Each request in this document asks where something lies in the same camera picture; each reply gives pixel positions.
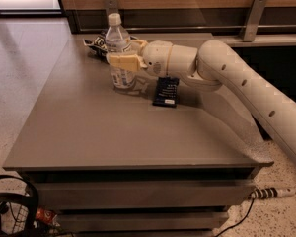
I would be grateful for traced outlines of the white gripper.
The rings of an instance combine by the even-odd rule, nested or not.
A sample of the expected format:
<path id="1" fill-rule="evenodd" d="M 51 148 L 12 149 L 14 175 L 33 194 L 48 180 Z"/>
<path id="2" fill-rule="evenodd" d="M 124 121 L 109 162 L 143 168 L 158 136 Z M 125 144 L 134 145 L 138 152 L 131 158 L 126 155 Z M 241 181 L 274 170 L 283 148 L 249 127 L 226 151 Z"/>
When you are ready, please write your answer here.
<path id="1" fill-rule="evenodd" d="M 143 58 L 137 54 L 109 53 L 107 55 L 109 65 L 131 72 L 145 68 L 144 71 L 151 76 L 168 75 L 169 56 L 173 48 L 171 42 L 155 40 L 148 43 L 144 39 L 133 39 L 131 46 L 137 54 L 141 54 L 144 50 Z"/>

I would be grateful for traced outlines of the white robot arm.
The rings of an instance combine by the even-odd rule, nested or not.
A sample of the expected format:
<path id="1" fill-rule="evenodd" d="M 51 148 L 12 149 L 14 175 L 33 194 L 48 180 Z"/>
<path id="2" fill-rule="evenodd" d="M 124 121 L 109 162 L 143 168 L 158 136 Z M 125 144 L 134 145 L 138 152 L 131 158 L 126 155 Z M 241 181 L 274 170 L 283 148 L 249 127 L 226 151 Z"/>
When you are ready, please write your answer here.
<path id="1" fill-rule="evenodd" d="M 296 102 L 259 76 L 229 45 L 216 39 L 199 48 L 143 39 L 131 45 L 130 51 L 108 53 L 109 65 L 176 77 L 203 91 L 226 86 L 296 166 Z"/>

